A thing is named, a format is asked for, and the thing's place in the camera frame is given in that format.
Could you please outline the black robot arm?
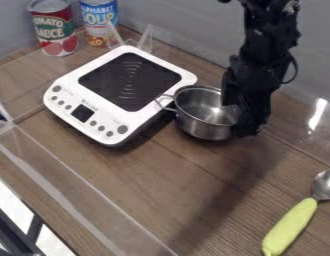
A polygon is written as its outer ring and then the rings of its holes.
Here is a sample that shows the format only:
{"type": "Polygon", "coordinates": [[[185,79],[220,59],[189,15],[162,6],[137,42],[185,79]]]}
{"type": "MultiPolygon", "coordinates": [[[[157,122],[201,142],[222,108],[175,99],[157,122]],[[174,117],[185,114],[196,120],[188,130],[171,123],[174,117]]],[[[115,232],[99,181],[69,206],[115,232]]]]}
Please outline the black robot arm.
{"type": "Polygon", "coordinates": [[[244,42],[229,57],[221,80],[221,104],[238,107],[232,132],[254,136],[270,116],[270,96],[290,83],[298,67],[290,49],[297,30],[298,0],[237,0],[244,8],[244,42]]]}

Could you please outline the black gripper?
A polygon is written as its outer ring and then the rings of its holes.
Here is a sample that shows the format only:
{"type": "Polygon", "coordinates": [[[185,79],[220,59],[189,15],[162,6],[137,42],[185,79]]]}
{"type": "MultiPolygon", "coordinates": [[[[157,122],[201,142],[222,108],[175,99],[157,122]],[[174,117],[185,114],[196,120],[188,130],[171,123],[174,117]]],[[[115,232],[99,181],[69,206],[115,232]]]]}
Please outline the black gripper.
{"type": "Polygon", "coordinates": [[[230,57],[221,80],[221,103],[240,106],[237,123],[232,127],[237,137],[254,136],[266,124],[272,94],[289,83],[284,76],[290,64],[289,52],[265,64],[254,63],[242,54],[230,57]]]}

